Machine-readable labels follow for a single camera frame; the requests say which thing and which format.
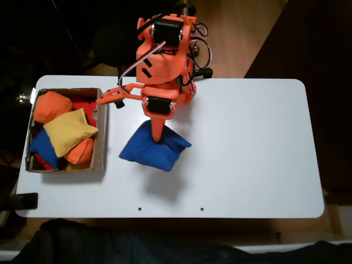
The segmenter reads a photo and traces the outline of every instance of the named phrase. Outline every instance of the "blue bean bag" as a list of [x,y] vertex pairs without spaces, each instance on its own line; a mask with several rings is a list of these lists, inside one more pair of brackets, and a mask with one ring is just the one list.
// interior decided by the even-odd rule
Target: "blue bean bag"
[[144,122],[127,142],[120,158],[170,172],[182,151],[192,144],[164,126],[159,142],[152,137],[151,121]]
[[32,139],[32,145],[28,152],[38,154],[45,160],[53,169],[58,168],[59,158],[55,154],[54,147],[51,145],[50,138],[45,129],[42,129],[38,136]]

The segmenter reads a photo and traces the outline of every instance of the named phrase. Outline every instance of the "wire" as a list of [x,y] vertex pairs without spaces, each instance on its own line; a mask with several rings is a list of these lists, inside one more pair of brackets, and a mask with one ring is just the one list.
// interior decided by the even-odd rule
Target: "wire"
[[148,58],[151,54],[153,54],[154,52],[158,51],[162,46],[164,46],[166,44],[166,41],[164,40],[163,42],[161,42],[160,44],[158,44],[157,46],[155,46],[154,48],[150,49],[149,51],[147,51],[146,53],[144,53],[144,55],[142,55],[135,63],[133,63],[130,67],[128,67],[119,77],[119,81],[118,81],[118,86],[121,88],[122,91],[126,92],[129,94],[129,92],[127,92],[127,90],[125,89],[125,86],[122,85],[122,78],[129,72],[131,71],[133,68],[135,68],[138,64],[140,64],[142,61],[144,61],[146,58]]
[[[198,33],[200,35],[202,35],[203,37],[208,36],[209,31],[208,31],[208,28],[205,24],[203,24],[203,23],[197,23],[197,24],[192,23],[192,24],[194,26],[194,30],[192,31],[192,34],[194,34],[196,31],[198,31]],[[199,29],[200,26],[202,26],[205,29],[205,34],[203,34],[203,32],[200,31],[200,29]]]
[[211,60],[212,60],[212,58],[213,58],[213,55],[212,55],[212,53],[211,53],[211,49],[210,49],[208,43],[207,43],[204,39],[202,39],[201,37],[192,37],[192,38],[190,39],[190,41],[191,41],[191,42],[194,42],[194,41],[195,41],[195,42],[201,41],[201,42],[203,42],[203,43],[207,46],[207,48],[208,48],[208,61],[207,61],[207,63],[205,64],[204,67],[200,67],[200,66],[198,65],[198,63],[196,62],[194,56],[190,56],[189,54],[187,55],[187,56],[190,58],[190,60],[193,61],[194,64],[196,64],[196,66],[197,66],[199,69],[205,69],[205,68],[207,68],[207,67],[209,66],[209,64],[210,64],[210,62],[211,62]]
[[147,27],[149,27],[151,24],[155,23],[156,21],[162,19],[163,17],[165,17],[166,15],[170,15],[172,12],[174,12],[175,10],[181,9],[181,8],[185,8],[187,7],[187,4],[178,4],[178,5],[174,5],[173,7],[164,10],[163,12],[161,12],[159,15],[155,16],[154,18],[152,18],[151,20],[149,20],[148,22],[144,23],[143,26],[141,26],[139,29],[137,29],[137,36],[139,34],[141,34]]

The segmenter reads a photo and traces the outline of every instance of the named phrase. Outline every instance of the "cardboard box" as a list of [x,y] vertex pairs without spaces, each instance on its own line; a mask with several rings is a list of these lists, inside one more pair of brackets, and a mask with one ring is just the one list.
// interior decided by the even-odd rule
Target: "cardboard box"
[[44,95],[49,91],[57,92],[65,97],[72,98],[73,96],[79,96],[85,98],[89,101],[95,101],[97,98],[103,95],[102,91],[98,88],[75,88],[75,89],[41,89],[38,92],[36,97],[34,107],[31,111],[29,128],[28,128],[28,136],[26,139],[27,147],[26,147],[26,171],[28,172],[39,172],[39,173],[74,173],[74,172],[82,172],[82,171],[104,171],[105,169],[105,159],[106,159],[106,145],[107,145],[107,118],[108,118],[108,106],[107,105],[97,105],[96,110],[94,111],[93,118],[97,122],[98,132],[94,135],[94,149],[92,154],[92,160],[89,168],[80,169],[80,170],[45,170],[42,165],[37,161],[33,153],[28,153],[28,148],[32,143],[32,133],[31,127],[34,126],[35,122],[33,120],[33,112],[35,109],[35,104],[39,96]]

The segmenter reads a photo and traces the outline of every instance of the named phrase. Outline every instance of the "white table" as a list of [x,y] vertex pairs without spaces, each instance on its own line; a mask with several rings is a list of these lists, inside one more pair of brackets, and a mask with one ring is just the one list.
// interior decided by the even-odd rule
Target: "white table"
[[[135,82],[125,78],[124,83]],[[115,87],[116,77],[42,77],[43,88]],[[304,85],[207,79],[166,125],[192,143],[170,173],[119,158],[142,122],[140,101],[109,107],[105,173],[25,171],[17,193],[38,193],[24,217],[315,218],[324,210]]]

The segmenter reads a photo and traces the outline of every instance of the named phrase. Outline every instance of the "wooden floor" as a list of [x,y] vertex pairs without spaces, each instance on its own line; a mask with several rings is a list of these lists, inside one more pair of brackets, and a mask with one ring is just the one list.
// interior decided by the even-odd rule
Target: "wooden floor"
[[[198,22],[209,29],[207,42],[212,48],[214,78],[243,78],[271,28],[285,0],[192,0]],[[200,63],[207,54],[201,47]],[[101,64],[91,75],[116,76],[116,68]],[[74,219],[90,226],[185,234],[331,232],[336,230],[336,209],[329,206],[317,219]],[[29,218],[19,234],[31,238],[48,219]]]

